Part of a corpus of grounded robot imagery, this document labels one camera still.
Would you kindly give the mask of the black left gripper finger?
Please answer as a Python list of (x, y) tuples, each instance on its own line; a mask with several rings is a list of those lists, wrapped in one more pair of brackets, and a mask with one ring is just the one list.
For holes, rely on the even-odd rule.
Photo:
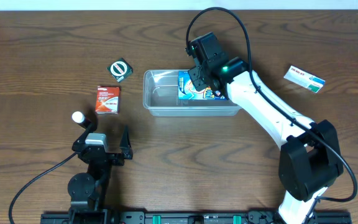
[(129, 139), (129, 128), (128, 126), (124, 127), (124, 132), (120, 141), (119, 148), (121, 150), (124, 159), (132, 159), (133, 158), (133, 150), (131, 146), (131, 142)]
[(92, 122), (84, 122), (79, 123), (79, 125), (84, 129), (84, 132), (79, 136), (76, 142), (78, 144), (84, 144), (87, 136), (97, 130), (97, 124)]

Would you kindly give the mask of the blue cool fever box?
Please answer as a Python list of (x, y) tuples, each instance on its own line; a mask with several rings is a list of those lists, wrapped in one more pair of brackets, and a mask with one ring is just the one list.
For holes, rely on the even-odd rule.
[(178, 99), (179, 100), (224, 100), (224, 96), (213, 95), (210, 87), (197, 91), (186, 71), (178, 72)]

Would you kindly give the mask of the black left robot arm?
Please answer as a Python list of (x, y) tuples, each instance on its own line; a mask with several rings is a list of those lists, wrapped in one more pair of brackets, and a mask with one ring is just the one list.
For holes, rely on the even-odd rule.
[(94, 124), (88, 125), (72, 146), (78, 158), (88, 164), (86, 172), (74, 175), (68, 183), (70, 208), (76, 212), (101, 211), (111, 178), (111, 168), (123, 166), (126, 160), (133, 158), (127, 126), (120, 141), (120, 153), (109, 152), (106, 135), (95, 133), (95, 130)]

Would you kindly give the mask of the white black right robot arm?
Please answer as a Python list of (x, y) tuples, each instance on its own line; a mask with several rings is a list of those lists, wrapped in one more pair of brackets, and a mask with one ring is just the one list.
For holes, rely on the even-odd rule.
[(209, 87), (248, 112), (280, 149), (278, 174), (286, 190), (278, 209), (281, 223), (306, 223), (324, 192), (344, 172), (337, 132), (327, 120), (315, 123), (271, 91), (253, 71), (251, 61), (230, 59), (219, 40), (207, 33), (186, 42), (195, 66), (195, 88)]

